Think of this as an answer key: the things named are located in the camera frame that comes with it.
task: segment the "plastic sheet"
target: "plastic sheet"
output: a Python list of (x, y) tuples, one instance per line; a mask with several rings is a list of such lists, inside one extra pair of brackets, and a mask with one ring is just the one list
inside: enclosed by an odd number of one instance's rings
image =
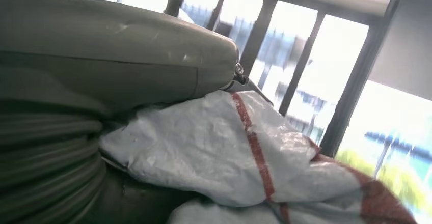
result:
[(215, 202), (188, 202), (170, 223), (415, 223), (382, 184), (320, 156), (255, 92), (140, 110), (100, 147), (137, 180)]

